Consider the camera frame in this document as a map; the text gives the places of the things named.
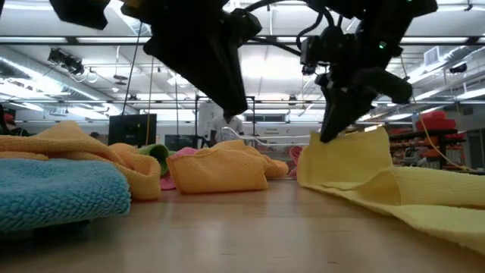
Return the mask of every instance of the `table surface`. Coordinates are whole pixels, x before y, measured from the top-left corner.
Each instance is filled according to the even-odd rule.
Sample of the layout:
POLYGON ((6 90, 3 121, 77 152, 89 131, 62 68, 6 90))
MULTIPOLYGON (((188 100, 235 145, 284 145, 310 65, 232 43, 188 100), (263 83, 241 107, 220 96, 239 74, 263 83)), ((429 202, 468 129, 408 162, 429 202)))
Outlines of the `table surface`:
POLYGON ((343 199, 260 192, 135 203, 56 240, 0 242, 0 272, 483 272, 485 257, 343 199))

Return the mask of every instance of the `orange towel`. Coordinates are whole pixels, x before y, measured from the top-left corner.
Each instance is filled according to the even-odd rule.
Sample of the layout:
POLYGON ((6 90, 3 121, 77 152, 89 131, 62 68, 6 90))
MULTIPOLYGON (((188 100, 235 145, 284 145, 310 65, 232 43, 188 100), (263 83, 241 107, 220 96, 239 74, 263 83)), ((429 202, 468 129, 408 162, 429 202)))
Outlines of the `orange towel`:
POLYGON ((218 143, 195 155, 169 157, 167 163, 181 193, 266 190, 267 177, 283 177, 288 173, 285 162, 260 154, 242 140, 218 143))
POLYGON ((134 199, 157 199, 160 165, 151 156, 123 143, 111 146, 85 134, 73 121, 55 125, 31 137, 0 136, 0 158, 99 160, 111 162, 130 184, 134 199))

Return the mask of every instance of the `monitor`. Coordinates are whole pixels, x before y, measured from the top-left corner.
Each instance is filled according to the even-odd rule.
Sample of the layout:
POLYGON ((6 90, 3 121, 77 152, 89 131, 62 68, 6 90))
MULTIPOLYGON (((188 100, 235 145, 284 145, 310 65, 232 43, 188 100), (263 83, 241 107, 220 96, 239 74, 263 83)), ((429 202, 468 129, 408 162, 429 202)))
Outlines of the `monitor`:
POLYGON ((118 115, 109 117, 108 145, 126 143, 144 146, 155 143, 157 115, 118 115))

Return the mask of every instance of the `cable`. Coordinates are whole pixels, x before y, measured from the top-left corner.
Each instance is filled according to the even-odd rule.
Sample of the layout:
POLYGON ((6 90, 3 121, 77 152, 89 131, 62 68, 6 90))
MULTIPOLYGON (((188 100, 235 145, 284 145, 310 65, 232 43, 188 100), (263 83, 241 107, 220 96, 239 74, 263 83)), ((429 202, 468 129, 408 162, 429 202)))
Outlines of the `cable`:
POLYGON ((130 84, 131 84, 131 75, 133 75, 133 68, 135 67, 136 53, 138 52, 139 37, 142 32, 142 26, 143 24, 140 23, 139 30, 138 30, 138 37, 136 38, 135 53, 133 54, 133 61, 131 62, 130 75, 128 76, 127 93, 124 96, 123 111, 121 112, 121 115, 124 115, 124 109, 127 107, 128 92, 130 91, 130 84))
MULTIPOLYGON (((416 98, 415 98, 415 95, 413 94, 412 95, 412 99, 413 101, 416 103, 416 98)), ((430 137, 430 134, 428 133, 427 131, 427 128, 426 128, 426 124, 424 124, 424 121, 423 121, 423 118, 421 117, 421 113, 418 113, 418 118, 419 118, 419 121, 421 122, 421 125, 423 125, 423 129, 424 129, 424 133, 426 134, 426 138, 427 138, 427 141, 430 143, 431 147, 433 147, 433 149, 439 154, 441 155, 441 157, 443 157, 449 164, 457 167, 457 168, 460 168, 462 171, 468 171, 468 172, 475 172, 476 170, 472 169, 472 168, 469 168, 469 167, 466 167, 466 166, 460 166, 460 165, 457 165, 456 163, 454 163, 451 159, 449 159, 448 157, 446 157, 446 155, 444 155, 433 143, 433 141, 431 140, 431 137, 430 137)))
POLYGON ((245 7, 244 10, 251 12, 258 8, 262 8, 264 6, 275 4, 278 2, 283 2, 283 1, 289 1, 289 0, 261 0, 259 2, 250 4, 249 6, 245 7))
POLYGON ((296 36, 296 46, 298 47, 299 50, 302 50, 302 41, 301 41, 302 36, 316 29, 318 25, 321 23, 322 19, 324 19, 324 14, 319 13, 317 16, 317 20, 315 20, 315 22, 310 27, 307 27, 304 30, 300 31, 300 33, 298 33, 298 35, 296 36))
POLYGON ((145 145, 149 144, 149 134, 150 134, 150 110, 152 108, 152 83, 153 83, 153 62, 155 57, 152 56, 152 72, 150 73, 150 90, 149 90, 149 113, 146 118, 146 140, 145 145))
POLYGON ((336 23, 336 25, 340 28, 342 28, 342 21, 343 21, 343 16, 342 15, 339 15, 339 20, 338 22, 336 23))
POLYGON ((269 39, 264 39, 264 38, 259 38, 259 37, 252 37, 251 40, 256 41, 256 42, 267 43, 268 45, 272 45, 272 46, 276 46, 279 49, 282 49, 284 51, 287 51, 287 52, 292 53, 292 54, 297 55, 297 56, 301 56, 302 55, 302 53, 299 52, 296 49, 292 49, 292 48, 290 48, 287 45, 281 44, 279 42, 271 41, 269 39))
POLYGON ((175 105, 177 111, 177 150, 180 149, 180 135, 179 135, 179 90, 177 87, 177 77, 175 78, 175 105))

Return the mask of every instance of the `ceiling light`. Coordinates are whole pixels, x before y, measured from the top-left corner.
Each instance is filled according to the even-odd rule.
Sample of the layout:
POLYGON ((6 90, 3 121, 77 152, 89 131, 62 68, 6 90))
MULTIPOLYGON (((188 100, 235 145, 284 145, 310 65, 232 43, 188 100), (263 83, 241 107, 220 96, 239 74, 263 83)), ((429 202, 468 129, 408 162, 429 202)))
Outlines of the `ceiling light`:
POLYGON ((413 43, 413 42, 422 42, 422 43, 439 43, 439 42, 466 42, 468 37, 404 37, 402 38, 401 42, 403 43, 413 43))
POLYGON ((436 95, 437 93, 439 93, 440 91, 439 90, 432 90, 432 91, 428 91, 428 92, 425 92, 425 93, 422 93, 420 94, 419 96, 416 96, 415 99, 418 101, 418 100, 421 100, 421 99, 427 99, 433 95, 436 95))
POLYGON ((403 118, 409 118, 411 117, 412 114, 397 114, 397 115, 392 115, 390 117, 387 117, 386 119, 389 121, 397 121, 403 118))
POLYGON ((91 111, 91 110, 87 110, 79 107, 69 107, 69 112, 84 118, 106 119, 106 116, 101 115, 96 111, 91 111))
POLYGON ((465 11, 467 5, 439 5, 438 12, 446 11, 465 11))
POLYGON ((382 127, 382 126, 383 126, 382 124, 378 124, 378 125, 366 127, 366 128, 364 128, 364 132, 370 132, 372 130, 377 130, 377 128, 382 127))
POLYGON ((0 37, 0 42, 10 43, 10 42, 43 42, 43 43, 67 43, 64 37, 21 37, 21 36, 4 36, 0 37))
POLYGON ((27 10, 27 11, 52 11, 54 8, 51 5, 16 5, 5 3, 3 8, 27 10))
POLYGON ((170 78, 169 80, 167 80, 167 82, 171 86, 174 86, 176 82, 179 86, 184 86, 184 85, 190 84, 190 82, 188 80, 182 78, 182 76, 180 76, 180 75, 177 75, 175 77, 170 78))
POLYGON ((371 119, 371 118, 372 118, 371 114, 366 114, 366 115, 361 116, 361 118, 359 118, 358 121, 366 121, 366 120, 371 119))
POLYGON ((430 113, 430 112, 432 112, 432 111, 439 110, 439 109, 441 109, 441 108, 443 108, 443 107, 444 107, 444 106, 437 106, 437 107, 429 108, 428 110, 424 110, 424 111, 422 111, 421 113, 422 113, 422 114, 430 113))
MULTIPOLYGON (((139 43, 145 43, 150 40, 151 37, 140 37, 139 43)), ((77 41, 80 43, 104 43, 104 42, 112 42, 112 43, 136 43, 138 37, 79 37, 77 41)))
POLYGON ((34 105, 32 103, 28 103, 28 102, 24 102, 22 104, 10 102, 10 104, 15 105, 15 106, 19 106, 19 107, 23 107, 23 108, 27 108, 27 109, 30 109, 30 110, 34 110, 34 111, 44 111, 44 108, 42 108, 38 105, 34 105))
POLYGON ((460 96, 457 96, 456 98, 458 100, 471 99, 471 98, 482 96, 482 95, 485 95, 485 88, 473 90, 473 91, 468 91, 466 93, 461 94, 460 96))

